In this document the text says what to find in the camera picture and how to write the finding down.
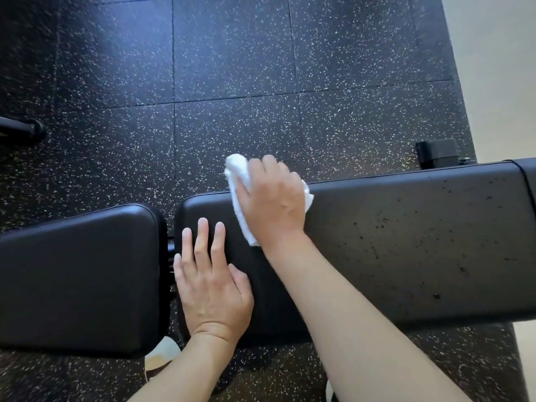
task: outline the right hand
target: right hand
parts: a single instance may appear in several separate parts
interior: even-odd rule
[[[303,234],[305,193],[296,172],[272,155],[248,163],[251,191],[237,183],[236,195],[245,221],[262,249],[270,250],[279,243]]]

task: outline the hand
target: hand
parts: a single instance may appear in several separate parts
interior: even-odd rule
[[[291,173],[272,155],[266,155],[262,162],[251,159],[248,167],[251,191],[237,183],[236,195],[249,229],[266,252],[295,234],[303,234],[303,183],[296,172]]]
[[[192,231],[182,232],[182,256],[173,263],[178,294],[192,338],[208,334],[221,338],[234,350],[251,320],[253,294],[248,276],[224,253],[225,226],[216,224],[211,258],[208,253],[209,222],[199,219],[195,249]]]

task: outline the weight bench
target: weight bench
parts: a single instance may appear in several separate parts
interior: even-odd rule
[[[305,231],[402,330],[536,317],[536,158],[310,185]],[[186,199],[176,241],[144,205],[0,235],[0,347],[140,357],[165,335],[180,231],[227,227],[228,262],[255,297],[239,346],[310,340],[262,250],[245,241],[228,192]],[[188,339],[182,311],[179,329]]]

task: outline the adjustable bench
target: adjustable bench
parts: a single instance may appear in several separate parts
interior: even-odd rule
[[[305,231],[403,330],[536,317],[536,159],[310,185]],[[245,241],[228,192],[186,199],[175,231],[227,227],[228,262],[255,297],[239,346],[309,340],[262,250]],[[0,347],[133,358],[169,318],[164,219],[124,205],[0,235]],[[184,316],[179,328],[189,337]]]

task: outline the left hand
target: left hand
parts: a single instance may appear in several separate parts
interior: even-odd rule
[[[225,226],[216,224],[211,258],[208,252],[209,222],[199,219],[195,248],[192,231],[182,232],[182,256],[175,255],[173,270],[186,325],[192,337],[209,335],[236,347],[249,326],[253,294],[248,276],[224,253]]]

